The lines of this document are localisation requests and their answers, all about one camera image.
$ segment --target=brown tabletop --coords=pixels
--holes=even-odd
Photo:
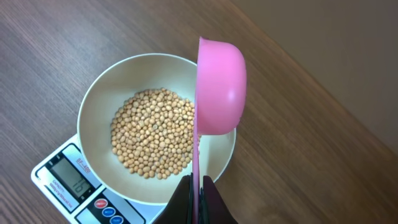
[[[216,186],[240,223],[397,223],[398,159],[233,3],[0,2],[0,223],[66,219],[30,180],[76,133],[91,82],[132,55],[236,45],[248,95]]]

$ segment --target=pink scoop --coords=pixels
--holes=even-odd
[[[193,124],[193,222],[198,222],[198,134],[219,135],[239,123],[246,99],[246,66],[232,44],[199,39]]]

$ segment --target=blue button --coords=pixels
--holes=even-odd
[[[105,217],[112,217],[116,213],[116,210],[112,207],[106,207],[102,210],[102,215]]]
[[[109,221],[110,224],[121,224],[123,223],[123,217],[119,216],[119,215],[115,215],[114,217],[112,217]]]

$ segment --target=bowl rim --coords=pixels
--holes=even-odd
[[[77,140],[78,140],[78,143],[79,143],[79,145],[80,145],[80,149],[81,149],[81,153],[83,154],[83,158],[85,159],[85,161],[86,161],[86,163],[87,163],[87,166],[90,168],[90,170],[92,171],[92,173],[94,174],[94,176],[101,182],[102,185],[104,185],[107,189],[110,189],[113,193],[115,193],[116,195],[118,195],[118,196],[120,196],[120,197],[122,197],[122,198],[124,198],[124,199],[126,199],[126,200],[130,200],[130,201],[133,201],[133,202],[136,202],[136,203],[140,203],[140,204],[143,204],[143,205],[156,205],[156,206],[161,205],[161,206],[164,206],[164,205],[167,205],[168,202],[165,202],[165,203],[143,202],[143,201],[140,201],[140,200],[137,200],[137,199],[134,199],[134,198],[127,197],[127,196],[125,196],[125,195],[119,193],[117,190],[114,190],[114,189],[113,189],[112,187],[110,187],[108,184],[106,184],[106,183],[97,175],[97,173],[94,171],[94,169],[91,167],[90,163],[88,162],[88,159],[86,158],[86,154],[85,154],[83,145],[82,145],[81,140],[80,140],[80,116],[81,116],[81,111],[83,110],[83,106],[84,106],[84,104],[85,104],[85,102],[86,102],[86,98],[87,98],[89,92],[90,92],[91,89],[95,86],[95,84],[97,83],[97,81],[98,81],[106,72],[108,72],[108,71],[111,70],[112,68],[118,66],[119,64],[122,64],[123,62],[126,62],[126,61],[128,61],[128,60],[132,60],[132,59],[135,59],[135,58],[138,58],[138,57],[147,57],[147,56],[155,56],[155,55],[156,55],[156,56],[166,56],[166,57],[177,58],[177,59],[186,61],[186,62],[188,62],[188,63],[191,63],[191,64],[193,64],[193,65],[195,65],[195,66],[198,66],[195,62],[192,62],[191,60],[188,60],[188,59],[186,59],[186,58],[183,58],[183,57],[180,57],[180,56],[177,56],[177,55],[172,55],[172,54],[165,54],[165,53],[146,53],[146,54],[139,54],[139,55],[135,55],[135,56],[128,57],[128,58],[125,58],[125,59],[123,59],[123,60],[120,60],[120,61],[116,62],[115,64],[113,64],[112,66],[110,66],[109,68],[107,68],[105,71],[103,71],[103,72],[94,80],[94,82],[90,85],[90,87],[87,89],[87,91],[86,91],[86,93],[85,93],[85,96],[83,97],[83,100],[81,101],[81,104],[80,104],[79,113],[78,113],[78,117],[77,117],[77,126],[76,126],[76,127],[77,127]],[[235,142],[236,142],[236,128],[233,129],[233,136],[234,136],[234,139],[233,139],[233,144],[232,144],[232,150],[231,150],[231,153],[229,154],[227,163],[225,164],[225,166],[223,167],[223,169],[221,170],[221,172],[217,175],[217,177],[213,180],[214,183],[219,179],[219,177],[221,177],[221,175],[224,173],[225,169],[227,168],[229,162],[231,161],[232,154],[233,154],[234,148],[235,148]]]

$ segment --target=brown background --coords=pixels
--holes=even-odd
[[[398,1],[233,1],[398,154]]]
[[[65,223],[30,172],[76,133],[92,81],[142,53],[195,61],[199,35],[246,59],[246,107],[216,183],[239,223],[398,222],[398,157],[231,1],[5,0],[0,223]]]

